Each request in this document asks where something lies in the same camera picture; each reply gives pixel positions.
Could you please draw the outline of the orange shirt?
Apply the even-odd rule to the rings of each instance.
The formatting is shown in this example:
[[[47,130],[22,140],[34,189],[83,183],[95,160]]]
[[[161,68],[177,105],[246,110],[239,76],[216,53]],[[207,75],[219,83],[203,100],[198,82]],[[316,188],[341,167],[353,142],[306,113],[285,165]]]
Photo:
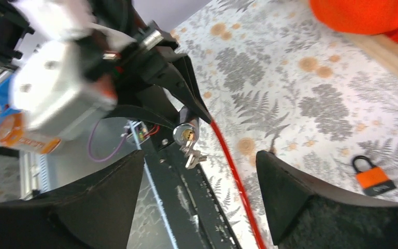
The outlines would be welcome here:
[[[385,35],[398,43],[398,0],[311,0],[314,16],[342,33]]]

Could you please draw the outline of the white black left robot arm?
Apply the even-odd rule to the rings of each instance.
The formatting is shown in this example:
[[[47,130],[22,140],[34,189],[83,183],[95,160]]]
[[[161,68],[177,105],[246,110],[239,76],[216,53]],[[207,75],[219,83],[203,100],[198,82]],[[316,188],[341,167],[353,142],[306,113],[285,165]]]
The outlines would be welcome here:
[[[131,1],[0,1],[4,116],[71,139],[104,118],[176,131],[212,117],[191,59]]]

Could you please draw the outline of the orange black padlock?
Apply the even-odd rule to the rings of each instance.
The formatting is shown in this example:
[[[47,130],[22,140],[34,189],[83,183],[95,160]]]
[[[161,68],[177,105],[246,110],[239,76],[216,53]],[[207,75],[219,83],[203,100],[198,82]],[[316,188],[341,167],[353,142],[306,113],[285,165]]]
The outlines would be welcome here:
[[[369,165],[369,169],[366,171],[359,170],[356,166],[357,161],[365,161]],[[373,164],[368,157],[364,155],[355,156],[351,161],[351,166],[365,195],[375,197],[397,189],[394,181],[389,179],[384,170]]]

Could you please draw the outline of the orange drink carton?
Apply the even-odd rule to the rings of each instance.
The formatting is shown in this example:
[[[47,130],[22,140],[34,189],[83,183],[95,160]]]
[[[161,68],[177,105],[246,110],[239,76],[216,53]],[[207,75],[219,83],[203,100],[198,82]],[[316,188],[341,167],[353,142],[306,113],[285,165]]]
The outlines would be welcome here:
[[[0,122],[0,144],[6,148],[37,154],[49,154],[61,143],[61,139],[29,131],[24,126],[24,114],[6,116]]]

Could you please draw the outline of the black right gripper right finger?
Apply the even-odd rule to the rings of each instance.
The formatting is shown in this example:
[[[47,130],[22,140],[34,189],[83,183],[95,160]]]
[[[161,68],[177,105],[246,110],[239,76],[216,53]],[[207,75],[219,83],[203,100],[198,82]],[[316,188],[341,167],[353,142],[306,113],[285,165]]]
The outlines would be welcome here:
[[[398,202],[339,188],[264,150],[256,168],[279,248],[398,248]]]

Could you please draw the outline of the silver keys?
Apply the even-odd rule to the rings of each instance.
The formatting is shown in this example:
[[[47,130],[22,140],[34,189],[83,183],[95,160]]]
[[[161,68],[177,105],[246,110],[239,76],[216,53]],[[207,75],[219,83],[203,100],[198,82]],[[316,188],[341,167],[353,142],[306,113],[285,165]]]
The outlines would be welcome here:
[[[193,169],[197,164],[207,160],[206,155],[202,155],[199,150],[194,149],[197,142],[194,132],[188,135],[187,141],[181,146],[181,151],[184,153],[186,161],[186,169]]]

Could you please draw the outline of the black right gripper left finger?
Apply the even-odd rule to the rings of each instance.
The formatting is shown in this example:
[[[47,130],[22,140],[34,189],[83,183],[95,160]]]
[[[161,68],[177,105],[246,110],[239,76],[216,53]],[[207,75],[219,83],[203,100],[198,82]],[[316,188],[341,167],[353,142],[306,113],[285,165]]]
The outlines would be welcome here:
[[[135,150],[36,198],[0,203],[0,248],[126,248],[143,170]]]

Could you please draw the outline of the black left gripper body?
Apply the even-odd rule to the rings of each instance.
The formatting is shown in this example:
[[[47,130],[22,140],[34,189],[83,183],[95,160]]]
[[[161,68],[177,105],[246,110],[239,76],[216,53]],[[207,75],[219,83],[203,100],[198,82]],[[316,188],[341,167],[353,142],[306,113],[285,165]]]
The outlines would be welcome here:
[[[100,27],[79,39],[79,76],[87,89],[118,103],[159,103],[179,90],[179,70],[166,57],[175,44],[144,24],[132,1],[89,1]]]

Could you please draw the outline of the wooden clothes rack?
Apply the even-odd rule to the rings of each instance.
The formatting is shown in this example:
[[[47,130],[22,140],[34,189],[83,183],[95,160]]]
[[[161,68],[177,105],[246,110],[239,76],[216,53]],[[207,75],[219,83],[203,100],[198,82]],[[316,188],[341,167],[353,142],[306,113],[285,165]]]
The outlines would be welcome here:
[[[344,36],[398,77],[397,43],[384,35],[366,36],[345,33]]]

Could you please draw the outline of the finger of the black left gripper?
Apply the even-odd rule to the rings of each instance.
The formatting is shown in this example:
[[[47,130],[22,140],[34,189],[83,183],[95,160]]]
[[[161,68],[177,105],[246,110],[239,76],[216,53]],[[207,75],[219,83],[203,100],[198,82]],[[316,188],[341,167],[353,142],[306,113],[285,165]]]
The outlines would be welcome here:
[[[124,117],[155,123],[174,129],[179,124],[179,113],[159,86],[143,89],[116,87],[118,104],[106,117]]]
[[[162,87],[207,124],[212,117],[200,96],[192,61],[185,53],[154,51],[145,66],[153,74],[149,84]]]

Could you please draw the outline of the red cable lock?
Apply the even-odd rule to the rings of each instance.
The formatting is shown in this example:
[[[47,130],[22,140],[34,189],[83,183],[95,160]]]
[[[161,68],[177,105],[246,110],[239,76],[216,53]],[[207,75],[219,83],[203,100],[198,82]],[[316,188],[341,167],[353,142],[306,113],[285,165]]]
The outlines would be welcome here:
[[[237,167],[234,163],[234,160],[231,156],[230,150],[229,150],[227,143],[222,135],[222,132],[220,131],[217,123],[214,120],[211,121],[210,126],[212,127],[214,134],[216,135],[216,137],[219,141],[221,149],[226,157],[226,160],[227,160],[230,170],[232,172],[234,182],[237,186],[238,193],[239,193],[240,199],[243,203],[243,207],[245,209],[247,218],[249,220],[249,224],[250,224],[251,230],[253,232],[253,236],[255,238],[257,246],[258,246],[258,248],[266,249],[266,245],[263,241],[260,229],[258,228],[256,218],[251,209],[251,205],[250,205],[246,190],[242,184],[241,178],[237,171]],[[179,124],[173,130],[173,139],[177,144],[180,145],[180,148],[187,141],[188,135],[191,132],[194,132],[195,137],[198,141],[199,136],[200,136],[199,118],[195,113],[193,113],[193,111],[189,110],[187,107],[184,106],[179,111]]]

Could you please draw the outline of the floral table mat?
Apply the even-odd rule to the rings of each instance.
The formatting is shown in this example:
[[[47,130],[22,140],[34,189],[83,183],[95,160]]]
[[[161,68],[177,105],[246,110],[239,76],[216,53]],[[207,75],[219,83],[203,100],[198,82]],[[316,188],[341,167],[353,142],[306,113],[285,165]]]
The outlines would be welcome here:
[[[267,248],[259,150],[357,193],[350,161],[366,155],[397,186],[381,198],[398,202],[398,78],[305,3],[212,1],[171,34],[192,60]]]

